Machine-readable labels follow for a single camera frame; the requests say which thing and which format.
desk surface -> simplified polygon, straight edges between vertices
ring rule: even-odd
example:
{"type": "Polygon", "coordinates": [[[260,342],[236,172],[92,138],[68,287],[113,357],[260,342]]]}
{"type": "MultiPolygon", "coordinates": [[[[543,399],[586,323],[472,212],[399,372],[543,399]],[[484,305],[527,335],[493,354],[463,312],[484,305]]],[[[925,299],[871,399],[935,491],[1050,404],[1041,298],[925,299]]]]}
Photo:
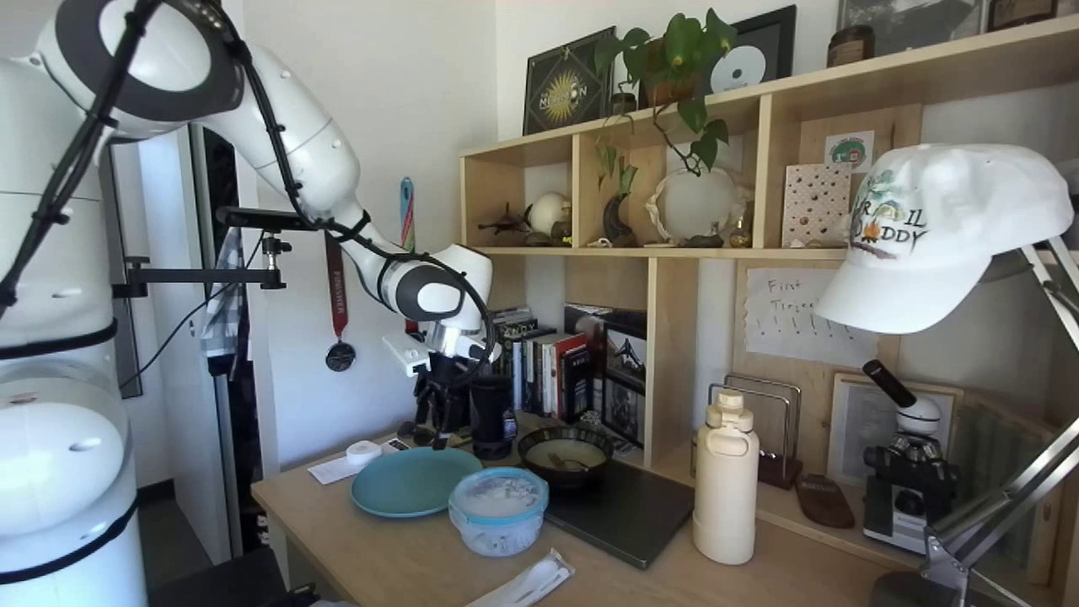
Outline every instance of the desk surface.
{"type": "Polygon", "coordinates": [[[543,527],[540,541],[511,561],[468,554],[450,515],[386,522],[358,514],[352,482],[316,487],[307,469],[257,482],[254,495],[316,573],[364,607],[381,602],[468,602],[507,585],[548,549],[559,549],[574,577],[543,602],[830,602],[863,607],[871,587],[895,564],[823,546],[774,522],[760,522],[754,558],[720,567],[694,549],[690,522],[669,549],[636,571],[590,542],[543,527]]]}

white cap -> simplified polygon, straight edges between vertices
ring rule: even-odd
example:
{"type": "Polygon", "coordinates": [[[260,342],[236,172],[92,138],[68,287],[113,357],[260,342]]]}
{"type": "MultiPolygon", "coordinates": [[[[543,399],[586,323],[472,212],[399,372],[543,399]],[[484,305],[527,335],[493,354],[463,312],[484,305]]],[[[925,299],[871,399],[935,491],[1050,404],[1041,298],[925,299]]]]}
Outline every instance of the white cap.
{"type": "Polygon", "coordinates": [[[1067,180],[1030,148],[895,148],[859,184],[848,261],[817,312],[878,335],[925,332],[974,291],[996,252],[1068,226],[1067,180]]]}

white cylinder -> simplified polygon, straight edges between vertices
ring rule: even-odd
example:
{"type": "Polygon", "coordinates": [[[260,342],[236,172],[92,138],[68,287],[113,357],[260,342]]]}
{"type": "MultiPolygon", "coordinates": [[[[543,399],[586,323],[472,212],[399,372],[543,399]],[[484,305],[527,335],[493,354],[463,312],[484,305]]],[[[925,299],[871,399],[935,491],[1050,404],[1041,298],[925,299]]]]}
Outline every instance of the white cylinder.
{"type": "Polygon", "coordinates": [[[738,390],[721,390],[699,433],[694,542],[715,564],[754,549],[760,436],[738,390]]]}

